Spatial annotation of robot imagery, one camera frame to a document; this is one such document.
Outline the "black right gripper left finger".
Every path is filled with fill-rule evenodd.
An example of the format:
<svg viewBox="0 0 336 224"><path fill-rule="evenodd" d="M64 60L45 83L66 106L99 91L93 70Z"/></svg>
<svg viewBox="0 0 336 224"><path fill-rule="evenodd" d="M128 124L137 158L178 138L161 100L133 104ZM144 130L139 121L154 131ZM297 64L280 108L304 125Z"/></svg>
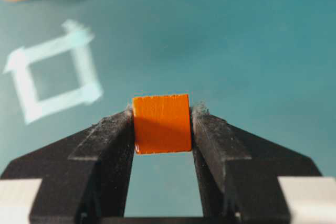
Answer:
<svg viewBox="0 0 336 224"><path fill-rule="evenodd" d="M13 159L1 174L1 223L123 217L134 154L132 110Z"/></svg>

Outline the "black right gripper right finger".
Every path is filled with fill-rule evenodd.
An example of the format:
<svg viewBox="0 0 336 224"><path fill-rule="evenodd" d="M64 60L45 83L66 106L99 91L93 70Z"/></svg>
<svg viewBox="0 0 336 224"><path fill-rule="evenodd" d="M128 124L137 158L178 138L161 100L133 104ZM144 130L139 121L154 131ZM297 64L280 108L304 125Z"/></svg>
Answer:
<svg viewBox="0 0 336 224"><path fill-rule="evenodd" d="M311 158L191 108L193 157L203 215L225 223L289 223L278 177L319 177Z"/></svg>

